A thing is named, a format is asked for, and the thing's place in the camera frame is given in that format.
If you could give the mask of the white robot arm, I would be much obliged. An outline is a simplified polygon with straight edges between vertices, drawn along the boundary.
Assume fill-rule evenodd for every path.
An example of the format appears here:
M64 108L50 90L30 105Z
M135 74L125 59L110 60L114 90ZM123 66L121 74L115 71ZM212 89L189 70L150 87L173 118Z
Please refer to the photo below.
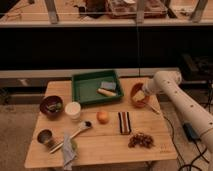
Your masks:
M158 71L152 79L144 83L136 83L132 87L131 98L138 91L142 91L145 95L142 101L132 100L132 103L137 107L145 106L151 95L163 91L190 122L209 152L213 154L213 115L179 87L181 81L181 74L177 71Z

